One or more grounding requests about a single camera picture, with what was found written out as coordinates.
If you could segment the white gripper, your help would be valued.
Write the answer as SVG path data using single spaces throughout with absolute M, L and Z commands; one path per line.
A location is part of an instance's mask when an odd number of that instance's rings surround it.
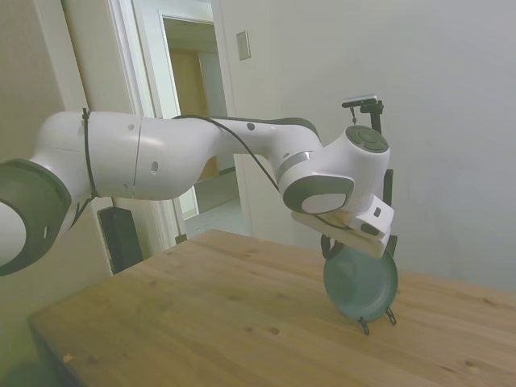
M 310 229 L 319 232 L 321 235 L 320 244 L 322 255 L 326 259 L 332 258 L 339 252 L 339 242 L 366 253 L 374 258 L 381 258 L 390 237 L 390 229 L 384 236 L 367 236 L 362 231 L 344 230 L 325 224 L 317 220 L 314 215 L 292 213 L 292 218 Z M 329 249 L 329 238 L 334 239 L 334 243 Z

